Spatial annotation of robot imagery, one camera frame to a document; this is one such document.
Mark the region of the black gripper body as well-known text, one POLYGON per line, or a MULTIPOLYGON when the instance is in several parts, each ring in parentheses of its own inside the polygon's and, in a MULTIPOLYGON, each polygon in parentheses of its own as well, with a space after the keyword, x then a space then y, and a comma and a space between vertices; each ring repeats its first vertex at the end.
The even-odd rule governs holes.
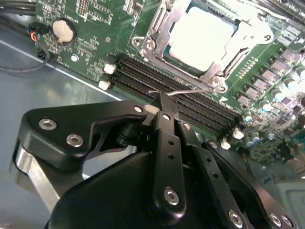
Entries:
MULTIPOLYGON (((50 229, 161 229, 148 213, 152 156, 131 155, 67 191, 56 204, 50 229)), ((183 167, 186 213, 175 229, 223 227, 202 178, 183 167)))

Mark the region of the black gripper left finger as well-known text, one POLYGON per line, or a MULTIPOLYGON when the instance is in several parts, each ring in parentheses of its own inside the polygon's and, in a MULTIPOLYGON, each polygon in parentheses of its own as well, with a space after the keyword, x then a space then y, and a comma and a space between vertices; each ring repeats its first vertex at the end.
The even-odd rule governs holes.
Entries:
POLYGON ((179 114, 159 94, 149 105, 132 100, 33 109, 26 112, 12 169, 54 210, 74 186, 131 155, 152 156, 147 210, 155 219, 185 215, 179 114))

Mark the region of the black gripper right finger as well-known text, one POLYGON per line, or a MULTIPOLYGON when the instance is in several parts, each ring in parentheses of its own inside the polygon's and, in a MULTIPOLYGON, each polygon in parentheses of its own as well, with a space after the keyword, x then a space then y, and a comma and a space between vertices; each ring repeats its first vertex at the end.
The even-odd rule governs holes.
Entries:
POLYGON ((212 140, 203 143, 189 125, 179 122, 182 145, 194 155, 208 186, 216 220, 224 229, 296 229, 294 218, 212 140))

